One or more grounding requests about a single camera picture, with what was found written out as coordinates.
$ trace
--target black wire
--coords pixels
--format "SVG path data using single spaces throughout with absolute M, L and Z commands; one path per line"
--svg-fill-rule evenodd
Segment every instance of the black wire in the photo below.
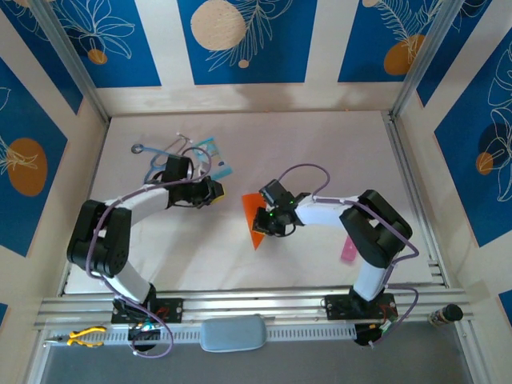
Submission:
M 129 320 L 133 320 L 135 324 L 144 322 L 148 319 L 144 313 L 131 309 L 130 306 L 121 300 L 119 300 L 119 302 L 122 312 L 128 317 Z
M 295 224 L 292 224 L 292 226 L 294 226 L 294 228 L 291 230 L 291 232 L 289 232 L 288 234 L 284 234 L 283 236 L 276 235 L 276 238 L 287 238 L 288 236 L 294 234 L 295 230 L 297 229 L 297 226 Z
M 156 174 L 154 174 L 153 177 L 151 178 L 151 180 L 158 180 L 158 178 L 160 176 L 162 176 L 162 175 L 163 175 L 163 170 L 161 170 L 161 171 L 157 172 Z
M 180 208 L 196 208 L 196 206 L 185 206 L 182 204 L 173 204 L 172 206 L 179 206 Z
M 193 178 L 194 177 L 195 168 L 194 168 L 194 164 L 192 162 L 190 162 L 190 165 L 192 166 L 192 175 L 190 176 L 190 178 Z

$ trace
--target gray floor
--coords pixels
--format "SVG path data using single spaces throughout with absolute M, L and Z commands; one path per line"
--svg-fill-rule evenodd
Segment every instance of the gray floor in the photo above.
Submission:
M 53 347 L 44 384 L 324 384 L 471 382 L 454 329 L 404 324 L 374 350 L 353 342 L 272 342 L 251 352 L 210 354 L 176 345 L 158 360 L 128 346 Z

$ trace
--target white leaf drawing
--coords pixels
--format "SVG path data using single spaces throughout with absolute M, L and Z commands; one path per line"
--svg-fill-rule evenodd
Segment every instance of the white leaf drawing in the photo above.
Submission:
M 503 164 L 498 172 L 498 201 L 508 202 L 512 198 L 512 163 L 510 158 Z
M 70 38 L 79 40 L 85 52 L 99 50 L 132 57 L 122 38 L 132 35 L 135 24 L 111 16 L 110 0 L 58 0 L 54 10 L 64 29 L 74 31 Z
M 381 11 L 384 26 L 393 31 L 398 41 L 404 42 L 414 34 L 417 19 L 407 0 L 380 0 L 375 7 Z
M 276 5 L 284 1 L 286 3 L 278 10 Z M 270 21 L 287 12 L 292 3 L 293 0 L 237 0 L 233 5 L 246 24 L 245 36 L 228 50 L 211 50 L 206 59 L 213 62 L 209 72 L 225 63 L 234 66 L 241 60 L 250 62 L 259 50 L 265 48 L 266 41 L 271 42 L 274 37 Z
M 11 90 L 9 88 L 0 87 L 0 111 L 4 109 L 9 101 L 9 95 Z M 0 175 L 4 174 L 9 168 L 14 170 L 16 166 L 26 166 L 33 170 L 36 170 L 38 166 L 34 164 L 37 155 L 24 156 L 15 150 L 9 148 L 4 142 L 2 136 L 0 136 Z
M 7 102 L 9 101 L 9 94 L 9 88 L 0 86 L 0 110 L 3 110 L 3 107 L 6 106 Z
M 35 34 L 41 40 L 48 41 L 48 38 L 42 31 L 38 21 L 35 19 L 30 9 L 26 6 L 21 6 L 14 0 L 2 0 L 7 9 L 16 17 L 20 25 Z
M 131 58 L 131 49 L 121 38 L 115 36 L 103 36 L 105 48 L 115 54 L 121 54 L 125 58 Z
M 503 52 L 490 84 L 487 102 L 490 106 L 507 108 L 512 104 L 512 49 Z

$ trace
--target pink object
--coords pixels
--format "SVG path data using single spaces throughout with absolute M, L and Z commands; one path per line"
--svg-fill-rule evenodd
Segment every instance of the pink object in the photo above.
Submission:
M 342 250 L 342 262 L 354 262 L 357 255 L 358 249 L 350 236 L 347 236 Z

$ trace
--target white table surface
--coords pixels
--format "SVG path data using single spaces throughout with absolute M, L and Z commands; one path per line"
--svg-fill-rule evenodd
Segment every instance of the white table surface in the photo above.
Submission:
M 176 132 L 195 142 L 214 137 L 234 172 L 221 180 L 226 196 L 200 210 L 171 208 L 132 228 L 130 262 L 157 290 L 228 290 L 352 284 L 361 257 L 340 261 L 346 232 L 297 228 L 289 238 L 265 238 L 254 251 L 242 195 L 255 193 L 286 168 L 315 162 L 331 182 L 322 196 L 377 190 L 409 222 L 420 257 L 399 264 L 391 282 L 431 282 L 427 248 L 413 214 L 380 112 L 176 114 L 113 118 L 92 198 L 116 198 L 142 184 L 152 154 L 135 143 L 165 149 Z M 283 179 L 294 194 L 311 192 L 324 175 L 298 169 Z M 105 291 L 73 266 L 66 292 Z

